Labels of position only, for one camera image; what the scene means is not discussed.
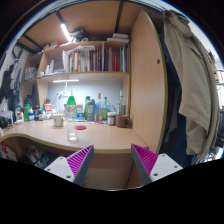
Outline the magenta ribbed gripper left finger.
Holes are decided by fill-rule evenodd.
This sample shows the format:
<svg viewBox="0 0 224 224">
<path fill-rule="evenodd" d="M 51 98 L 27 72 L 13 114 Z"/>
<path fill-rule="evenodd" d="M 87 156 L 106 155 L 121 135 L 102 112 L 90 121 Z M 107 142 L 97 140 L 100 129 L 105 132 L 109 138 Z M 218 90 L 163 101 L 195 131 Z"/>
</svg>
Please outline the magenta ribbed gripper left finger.
<svg viewBox="0 0 224 224">
<path fill-rule="evenodd" d="M 93 156 L 94 146 L 90 145 L 68 157 L 59 156 L 45 171 L 83 187 Z"/>
</svg>

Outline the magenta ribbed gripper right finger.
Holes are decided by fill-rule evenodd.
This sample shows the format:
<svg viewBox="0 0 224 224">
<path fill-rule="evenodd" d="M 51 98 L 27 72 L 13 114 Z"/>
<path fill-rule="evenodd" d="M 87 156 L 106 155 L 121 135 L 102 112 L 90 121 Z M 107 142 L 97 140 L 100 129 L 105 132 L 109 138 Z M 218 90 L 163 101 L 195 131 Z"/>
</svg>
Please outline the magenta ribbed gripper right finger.
<svg viewBox="0 0 224 224">
<path fill-rule="evenodd" d="M 136 144 L 131 145 L 131 155 L 143 185 L 148 185 L 182 169 L 167 154 L 157 155 Z"/>
</svg>

